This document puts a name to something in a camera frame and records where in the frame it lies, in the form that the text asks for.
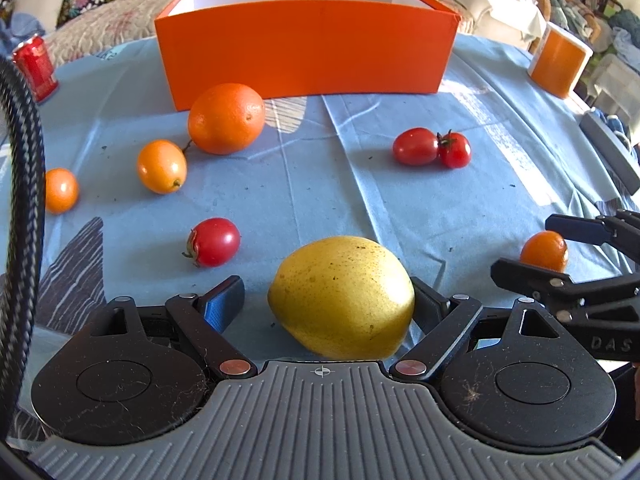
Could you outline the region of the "small orange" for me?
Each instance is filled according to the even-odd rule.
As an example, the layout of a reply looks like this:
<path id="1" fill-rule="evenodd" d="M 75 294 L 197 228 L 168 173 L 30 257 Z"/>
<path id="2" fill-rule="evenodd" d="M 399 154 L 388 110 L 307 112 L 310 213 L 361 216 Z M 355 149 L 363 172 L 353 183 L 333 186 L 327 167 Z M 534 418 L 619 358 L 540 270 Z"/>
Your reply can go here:
<path id="1" fill-rule="evenodd" d="M 145 144 L 139 152 L 137 172 L 148 190 L 164 195 L 175 193 L 184 185 L 188 165 L 177 144 L 168 140 L 154 140 Z"/>
<path id="2" fill-rule="evenodd" d="M 79 184 L 74 174 L 65 168 L 53 168 L 46 173 L 46 208 L 50 214 L 64 214 L 75 206 Z"/>
<path id="3" fill-rule="evenodd" d="M 525 243 L 520 261 L 529 266 L 563 273 L 568 263 L 568 246 L 559 233 L 542 231 Z"/>

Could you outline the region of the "floral quilted sofa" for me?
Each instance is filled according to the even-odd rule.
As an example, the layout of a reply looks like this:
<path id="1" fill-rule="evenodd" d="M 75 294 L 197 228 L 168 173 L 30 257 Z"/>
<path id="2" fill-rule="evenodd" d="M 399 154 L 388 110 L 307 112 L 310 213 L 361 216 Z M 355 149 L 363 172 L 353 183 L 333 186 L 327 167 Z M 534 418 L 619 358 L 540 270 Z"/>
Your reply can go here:
<path id="1" fill-rule="evenodd" d="M 47 36 L 53 66 L 155 35 L 154 18 L 171 0 L 115 0 L 98 6 Z"/>

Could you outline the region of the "yellow pear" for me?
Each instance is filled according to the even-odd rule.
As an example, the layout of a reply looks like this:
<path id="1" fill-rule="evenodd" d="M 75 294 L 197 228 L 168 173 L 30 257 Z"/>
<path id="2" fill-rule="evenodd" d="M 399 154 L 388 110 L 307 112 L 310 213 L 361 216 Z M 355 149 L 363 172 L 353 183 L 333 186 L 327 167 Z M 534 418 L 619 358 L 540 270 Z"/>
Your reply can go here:
<path id="1" fill-rule="evenodd" d="M 287 256 L 268 290 L 280 324 L 331 360 L 384 360 L 408 332 L 412 281 L 399 259 L 360 236 L 316 240 Z"/>

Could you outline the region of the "orange white small box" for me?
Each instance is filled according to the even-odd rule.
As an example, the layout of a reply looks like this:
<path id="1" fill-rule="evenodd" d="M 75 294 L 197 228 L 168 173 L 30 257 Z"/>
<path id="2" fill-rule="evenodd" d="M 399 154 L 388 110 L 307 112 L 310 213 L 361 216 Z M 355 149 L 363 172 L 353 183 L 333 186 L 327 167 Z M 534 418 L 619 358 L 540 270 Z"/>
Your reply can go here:
<path id="1" fill-rule="evenodd" d="M 549 22 L 527 73 L 541 89 L 566 99 L 593 55 L 593 50 L 560 26 Z"/>

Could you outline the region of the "large orange near box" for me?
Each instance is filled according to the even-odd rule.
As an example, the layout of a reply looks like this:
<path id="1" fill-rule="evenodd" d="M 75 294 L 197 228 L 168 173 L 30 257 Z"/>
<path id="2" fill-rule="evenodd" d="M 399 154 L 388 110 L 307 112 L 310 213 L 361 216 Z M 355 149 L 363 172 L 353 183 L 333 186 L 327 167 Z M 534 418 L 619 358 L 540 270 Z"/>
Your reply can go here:
<path id="1" fill-rule="evenodd" d="M 246 84 L 216 84 L 191 106 L 188 133 L 191 141 L 212 155 L 243 151 L 262 133 L 265 101 Z"/>

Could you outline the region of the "red soda can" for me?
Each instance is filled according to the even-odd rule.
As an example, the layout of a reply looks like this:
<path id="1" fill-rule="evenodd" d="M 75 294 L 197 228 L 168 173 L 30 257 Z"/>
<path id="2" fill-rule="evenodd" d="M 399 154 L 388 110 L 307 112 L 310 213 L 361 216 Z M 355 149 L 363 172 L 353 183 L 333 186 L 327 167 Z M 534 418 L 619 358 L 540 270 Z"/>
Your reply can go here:
<path id="1" fill-rule="evenodd" d="M 49 99 L 60 83 L 44 40 L 38 35 L 18 44 L 12 52 L 12 61 L 22 72 L 37 103 Z"/>

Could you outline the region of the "grey remote control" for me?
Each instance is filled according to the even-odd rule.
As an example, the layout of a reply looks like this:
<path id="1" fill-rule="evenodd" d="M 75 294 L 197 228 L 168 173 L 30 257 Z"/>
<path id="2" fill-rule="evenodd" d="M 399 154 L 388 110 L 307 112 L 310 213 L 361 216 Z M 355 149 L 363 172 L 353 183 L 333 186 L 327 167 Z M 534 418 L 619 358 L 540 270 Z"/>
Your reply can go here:
<path id="1" fill-rule="evenodd" d="M 585 112 L 579 125 L 593 147 L 626 186 L 628 192 L 636 194 L 640 185 L 639 166 L 634 162 L 630 151 L 624 148 L 611 129 L 593 112 Z"/>

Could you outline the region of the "light blue tablecloth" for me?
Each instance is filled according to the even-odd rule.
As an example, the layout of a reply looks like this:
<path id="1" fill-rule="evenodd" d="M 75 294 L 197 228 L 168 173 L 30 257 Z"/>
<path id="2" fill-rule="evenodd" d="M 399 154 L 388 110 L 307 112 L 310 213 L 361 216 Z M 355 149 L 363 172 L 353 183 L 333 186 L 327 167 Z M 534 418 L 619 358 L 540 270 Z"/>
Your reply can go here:
<path id="1" fill-rule="evenodd" d="M 49 167 L 75 171 L 80 199 L 46 223 L 25 384 L 113 297 L 160 304 L 231 274 L 244 281 L 245 304 L 229 338 L 256 363 L 307 359 L 271 314 L 267 290 L 288 254 L 333 235 L 376 240 L 445 294 L 507 304 L 490 264 L 516 254 L 549 214 L 639 206 L 580 130 L 579 102 L 541 91 L 527 62 L 519 50 L 461 36 L 435 94 L 271 101 L 254 145 L 228 157 L 190 148 L 186 185 L 168 196 L 148 191 L 134 170 L 146 142 L 186 140 L 155 41 L 61 67 L 60 88 L 40 107 L 44 146 Z M 469 165 L 398 162 L 395 139 L 418 127 L 462 133 Z M 241 235 L 234 257 L 214 268 L 183 255 L 191 230 L 210 218 Z"/>

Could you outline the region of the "red tomato centre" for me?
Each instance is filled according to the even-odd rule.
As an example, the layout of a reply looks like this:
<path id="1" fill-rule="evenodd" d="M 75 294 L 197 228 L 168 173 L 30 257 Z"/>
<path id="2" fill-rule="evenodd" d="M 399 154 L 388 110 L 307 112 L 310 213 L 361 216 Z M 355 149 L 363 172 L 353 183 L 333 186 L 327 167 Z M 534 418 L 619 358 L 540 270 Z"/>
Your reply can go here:
<path id="1" fill-rule="evenodd" d="M 241 235 L 228 219 L 210 218 L 191 230 L 183 255 L 197 266 L 214 268 L 230 261 L 240 248 Z"/>

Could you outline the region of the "red tomato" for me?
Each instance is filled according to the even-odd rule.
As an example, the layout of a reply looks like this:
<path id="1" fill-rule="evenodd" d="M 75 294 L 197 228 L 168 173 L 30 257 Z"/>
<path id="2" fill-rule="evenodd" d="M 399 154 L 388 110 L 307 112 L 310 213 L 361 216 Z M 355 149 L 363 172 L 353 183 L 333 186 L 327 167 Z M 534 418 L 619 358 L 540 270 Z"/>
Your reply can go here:
<path id="1" fill-rule="evenodd" d="M 461 169 L 472 160 L 472 148 L 469 140 L 462 134 L 449 130 L 438 137 L 438 156 L 449 169 Z"/>
<path id="2" fill-rule="evenodd" d="M 241 235 L 228 219 L 210 218 L 191 230 L 183 255 L 197 266 L 214 268 L 230 261 L 240 248 Z"/>
<path id="3" fill-rule="evenodd" d="M 438 156 L 438 137 L 427 128 L 412 128 L 401 133 L 392 147 L 394 159 L 407 166 L 424 166 Z"/>

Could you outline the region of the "orange cardboard box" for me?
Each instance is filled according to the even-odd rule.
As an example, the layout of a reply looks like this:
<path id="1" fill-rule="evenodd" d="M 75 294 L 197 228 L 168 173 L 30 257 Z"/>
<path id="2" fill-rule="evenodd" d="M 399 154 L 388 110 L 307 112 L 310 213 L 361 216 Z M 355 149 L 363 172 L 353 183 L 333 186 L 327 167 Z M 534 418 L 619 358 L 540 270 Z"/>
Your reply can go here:
<path id="1" fill-rule="evenodd" d="M 187 110 L 238 82 L 265 99 L 438 90 L 460 16 L 437 0 L 174 0 L 154 26 Z"/>

